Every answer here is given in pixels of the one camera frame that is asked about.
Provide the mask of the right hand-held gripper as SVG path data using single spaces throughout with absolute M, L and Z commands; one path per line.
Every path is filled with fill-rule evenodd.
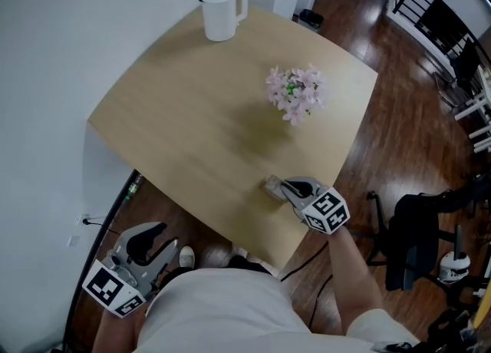
M 295 207 L 295 213 L 309 228 L 331 235 L 349 219 L 348 206 L 334 187 L 322 186 L 318 180 L 295 176 L 280 184 L 285 198 Z M 305 198 L 305 191 L 314 194 Z

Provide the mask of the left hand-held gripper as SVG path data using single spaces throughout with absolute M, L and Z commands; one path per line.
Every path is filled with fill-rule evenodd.
M 120 234 L 114 247 L 91 266 L 82 287 L 106 310 L 124 318 L 157 294 L 157 282 L 178 250 L 178 239 L 166 241 L 142 261 L 128 252 L 148 252 L 167 224 L 142 223 Z

